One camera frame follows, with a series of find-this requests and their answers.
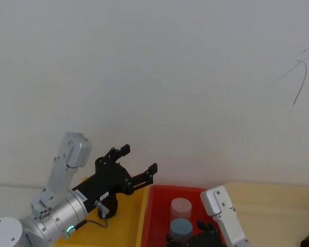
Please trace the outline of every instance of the yellow surface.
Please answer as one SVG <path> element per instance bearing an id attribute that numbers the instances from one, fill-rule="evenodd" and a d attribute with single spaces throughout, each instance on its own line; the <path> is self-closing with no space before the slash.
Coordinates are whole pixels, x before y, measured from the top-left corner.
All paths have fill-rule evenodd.
<path id="1" fill-rule="evenodd" d="M 254 247 L 299 247 L 309 235 L 309 187 L 228 183 L 226 188 Z"/>
<path id="2" fill-rule="evenodd" d="M 148 192 L 147 186 L 131 196 L 117 194 L 118 211 L 108 219 L 108 228 L 87 223 L 72 233 L 70 239 L 57 241 L 55 247 L 140 247 Z M 89 213 L 88 219 L 103 223 L 96 209 Z"/>

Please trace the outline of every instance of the label sticker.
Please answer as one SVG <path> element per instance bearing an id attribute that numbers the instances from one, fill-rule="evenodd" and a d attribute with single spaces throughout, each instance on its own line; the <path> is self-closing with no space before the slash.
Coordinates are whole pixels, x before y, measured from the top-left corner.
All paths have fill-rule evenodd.
<path id="1" fill-rule="evenodd" d="M 74 191 L 74 193 L 75 193 L 78 197 L 80 197 L 80 199 L 82 200 L 82 202 L 85 202 L 85 201 L 88 200 L 87 197 L 85 197 L 78 189 L 76 189 L 76 190 Z"/>
<path id="2" fill-rule="evenodd" d="M 105 194 L 103 194 L 99 200 L 102 201 L 105 197 L 107 197 L 109 195 L 109 192 L 107 191 Z"/>

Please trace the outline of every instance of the red tray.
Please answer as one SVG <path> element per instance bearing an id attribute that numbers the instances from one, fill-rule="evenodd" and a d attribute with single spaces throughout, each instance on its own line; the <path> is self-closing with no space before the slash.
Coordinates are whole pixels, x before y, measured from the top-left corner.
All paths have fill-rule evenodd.
<path id="1" fill-rule="evenodd" d="M 202 188 L 167 185 L 151 186 L 141 246 L 166 247 L 166 235 L 169 233 L 170 227 L 170 204 L 173 199 L 178 197 L 186 198 L 192 204 L 191 223 L 193 225 L 194 235 L 201 232 L 197 227 L 197 220 L 214 222 L 206 214 L 200 199 L 200 193 L 204 190 Z"/>

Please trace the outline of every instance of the metal bracket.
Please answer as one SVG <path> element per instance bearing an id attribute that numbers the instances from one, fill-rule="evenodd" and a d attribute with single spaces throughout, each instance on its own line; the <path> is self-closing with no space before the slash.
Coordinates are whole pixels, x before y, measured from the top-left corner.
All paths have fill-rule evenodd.
<path id="1" fill-rule="evenodd" d="M 66 132 L 54 158 L 47 186 L 36 195 L 31 203 L 33 214 L 45 219 L 51 208 L 64 198 L 73 175 L 78 167 L 84 167 L 92 150 L 91 142 L 81 133 Z"/>
<path id="2" fill-rule="evenodd" d="M 206 212 L 218 223 L 228 247 L 252 247 L 246 239 L 227 189 L 219 186 L 201 193 Z"/>

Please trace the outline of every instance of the green led light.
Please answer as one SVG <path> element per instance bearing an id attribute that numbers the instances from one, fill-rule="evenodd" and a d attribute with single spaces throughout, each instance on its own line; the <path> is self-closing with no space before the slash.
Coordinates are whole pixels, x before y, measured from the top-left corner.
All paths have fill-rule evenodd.
<path id="1" fill-rule="evenodd" d="M 73 226 L 73 225 L 70 226 L 70 227 L 66 230 L 66 232 L 68 233 L 68 232 L 71 231 L 72 229 L 74 229 L 74 226 Z"/>

